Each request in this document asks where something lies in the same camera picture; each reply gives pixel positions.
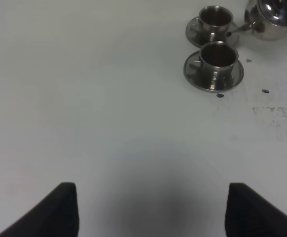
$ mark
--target metal saucer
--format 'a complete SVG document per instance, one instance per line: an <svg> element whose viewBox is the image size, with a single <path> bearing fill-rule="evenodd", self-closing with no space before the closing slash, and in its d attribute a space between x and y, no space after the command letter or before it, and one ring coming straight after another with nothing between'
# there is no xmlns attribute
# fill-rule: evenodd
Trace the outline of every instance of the metal saucer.
<svg viewBox="0 0 287 237"><path fill-rule="evenodd" d="M229 31L233 32L238 27L237 25L232 22L229 28ZM186 37L190 43L201 48L205 43L208 43L207 40L203 39L200 32L199 32L199 23L198 17L192 19L186 27ZM222 40L227 42L230 46L234 46L239 40L239 34L232 34L230 37L227 37L226 40Z"/></svg>
<svg viewBox="0 0 287 237"><path fill-rule="evenodd" d="M206 81L203 80L201 72L198 68L191 67L190 64L195 61L199 61L200 51L191 54L185 61L184 64L184 75L187 81L197 87L198 89L210 91L210 92L222 92L230 90L235 86L239 85L244 77L244 68L242 63L238 60L235 63L231 72L231 77L228 81L220 83L217 81Z"/></svg>

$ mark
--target coffee cup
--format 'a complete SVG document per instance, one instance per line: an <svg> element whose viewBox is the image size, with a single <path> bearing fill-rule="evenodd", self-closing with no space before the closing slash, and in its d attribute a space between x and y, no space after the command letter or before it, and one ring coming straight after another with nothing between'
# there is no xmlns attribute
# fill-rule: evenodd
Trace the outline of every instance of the coffee cup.
<svg viewBox="0 0 287 237"><path fill-rule="evenodd" d="M238 52L222 41L208 42L200 49L199 61L190 67L200 72L202 86L211 90L232 83L231 72L238 61Z"/></svg>
<svg viewBox="0 0 287 237"><path fill-rule="evenodd" d="M221 6L207 6L198 15L199 32L205 42L226 41L232 23L231 11Z"/></svg>

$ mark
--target cup handle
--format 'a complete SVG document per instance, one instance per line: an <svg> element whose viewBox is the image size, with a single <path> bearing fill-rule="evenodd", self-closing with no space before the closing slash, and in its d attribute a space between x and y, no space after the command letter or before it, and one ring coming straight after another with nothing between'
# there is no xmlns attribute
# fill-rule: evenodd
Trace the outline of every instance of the cup handle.
<svg viewBox="0 0 287 237"><path fill-rule="evenodd" d="M191 62L189 64L189 66L192 68L192 69L199 69L200 65L201 65L201 61L194 61L194 62Z"/></svg>

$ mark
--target teapot lid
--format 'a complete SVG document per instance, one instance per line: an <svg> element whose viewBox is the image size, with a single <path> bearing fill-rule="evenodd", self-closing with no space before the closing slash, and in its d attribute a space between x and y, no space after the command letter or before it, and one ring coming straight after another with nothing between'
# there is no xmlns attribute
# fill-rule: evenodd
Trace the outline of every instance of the teapot lid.
<svg viewBox="0 0 287 237"><path fill-rule="evenodd" d="M262 14L272 23L287 26L287 0L259 0Z"/></svg>

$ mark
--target table surface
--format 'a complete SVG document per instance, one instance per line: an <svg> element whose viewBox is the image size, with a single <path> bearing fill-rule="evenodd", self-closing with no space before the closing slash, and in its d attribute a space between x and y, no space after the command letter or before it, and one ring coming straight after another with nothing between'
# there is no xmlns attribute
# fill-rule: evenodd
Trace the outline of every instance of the table surface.
<svg viewBox="0 0 287 237"><path fill-rule="evenodd" d="M241 35L243 82L223 98L193 88L185 28L215 4L243 22L237 0L0 0L0 231L71 181L80 236L103 236L93 217L110 211L117 166L142 174L142 197L166 193L160 177L176 175L164 167L177 186L189 170L193 236L225 236L230 182L287 214L287 38Z"/></svg>

